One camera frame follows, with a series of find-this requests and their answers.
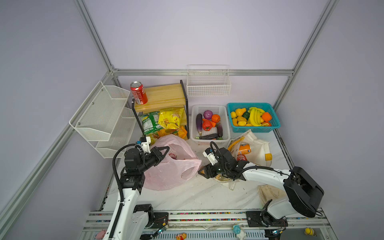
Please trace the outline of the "orange soda can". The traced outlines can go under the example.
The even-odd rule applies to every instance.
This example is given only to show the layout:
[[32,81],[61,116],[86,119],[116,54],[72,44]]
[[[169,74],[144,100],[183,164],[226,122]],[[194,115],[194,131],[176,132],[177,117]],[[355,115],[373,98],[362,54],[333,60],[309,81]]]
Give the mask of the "orange soda can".
[[240,145],[238,154],[240,155],[247,155],[252,152],[250,145]]

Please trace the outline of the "pink plastic grocery bag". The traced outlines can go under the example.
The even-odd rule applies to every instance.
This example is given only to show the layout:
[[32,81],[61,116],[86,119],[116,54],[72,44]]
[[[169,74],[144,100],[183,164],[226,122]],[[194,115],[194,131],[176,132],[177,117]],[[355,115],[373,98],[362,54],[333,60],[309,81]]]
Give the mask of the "pink plastic grocery bag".
[[179,187],[192,179],[200,169],[202,160],[182,138],[167,135],[159,138],[153,147],[170,147],[166,157],[155,167],[145,172],[144,188],[153,191],[166,191]]

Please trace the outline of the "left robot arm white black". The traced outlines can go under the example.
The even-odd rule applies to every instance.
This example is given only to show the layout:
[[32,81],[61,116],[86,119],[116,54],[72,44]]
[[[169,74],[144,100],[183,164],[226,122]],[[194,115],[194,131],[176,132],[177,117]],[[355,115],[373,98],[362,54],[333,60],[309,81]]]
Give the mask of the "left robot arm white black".
[[150,144],[149,137],[141,137],[136,143],[121,147],[113,157],[119,197],[104,240],[152,240],[169,227],[166,214],[158,230],[152,234],[143,233],[156,221],[151,204],[137,204],[145,183],[145,171],[156,167],[170,150],[168,146],[151,148]]

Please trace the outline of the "white canvas tote bag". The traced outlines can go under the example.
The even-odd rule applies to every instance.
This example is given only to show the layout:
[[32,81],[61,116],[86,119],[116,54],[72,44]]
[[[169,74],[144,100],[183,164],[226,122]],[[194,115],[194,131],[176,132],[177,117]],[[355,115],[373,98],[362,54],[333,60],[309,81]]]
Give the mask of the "white canvas tote bag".
[[227,145],[227,149],[231,155],[237,160],[238,150],[240,145],[250,145],[252,152],[245,155],[248,162],[253,163],[257,166],[270,167],[272,165],[272,153],[270,151],[270,142],[261,140],[256,135],[248,130],[241,136],[231,139]]

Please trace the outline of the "purple onion bottom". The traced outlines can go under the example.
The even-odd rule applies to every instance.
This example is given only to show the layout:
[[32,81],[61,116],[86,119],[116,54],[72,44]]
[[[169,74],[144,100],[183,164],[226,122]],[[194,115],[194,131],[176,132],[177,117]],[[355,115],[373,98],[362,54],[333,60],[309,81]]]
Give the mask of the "purple onion bottom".
[[174,159],[174,160],[177,159],[177,156],[176,156],[175,154],[169,154],[169,156],[170,156],[172,159]]

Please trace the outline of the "red tomato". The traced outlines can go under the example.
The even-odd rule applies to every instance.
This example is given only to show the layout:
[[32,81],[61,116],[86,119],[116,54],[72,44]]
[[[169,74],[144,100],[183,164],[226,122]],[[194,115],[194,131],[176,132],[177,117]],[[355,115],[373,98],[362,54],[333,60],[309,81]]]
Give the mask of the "red tomato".
[[202,128],[204,131],[210,131],[211,128],[213,127],[212,123],[208,120],[203,120]]

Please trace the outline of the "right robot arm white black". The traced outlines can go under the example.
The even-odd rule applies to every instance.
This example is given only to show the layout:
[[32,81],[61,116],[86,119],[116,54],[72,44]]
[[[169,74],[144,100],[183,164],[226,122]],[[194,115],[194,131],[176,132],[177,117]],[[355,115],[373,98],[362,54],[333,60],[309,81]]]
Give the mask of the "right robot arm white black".
[[218,148],[214,142],[210,143],[203,155],[210,162],[201,167],[198,173],[206,179],[222,175],[232,181],[253,181],[285,191],[286,196],[268,200],[262,209],[248,212],[248,223],[255,222],[263,227],[277,224],[285,226],[286,217],[292,214],[307,218],[317,216],[324,190],[303,168],[280,170],[245,160],[238,161],[229,150]]

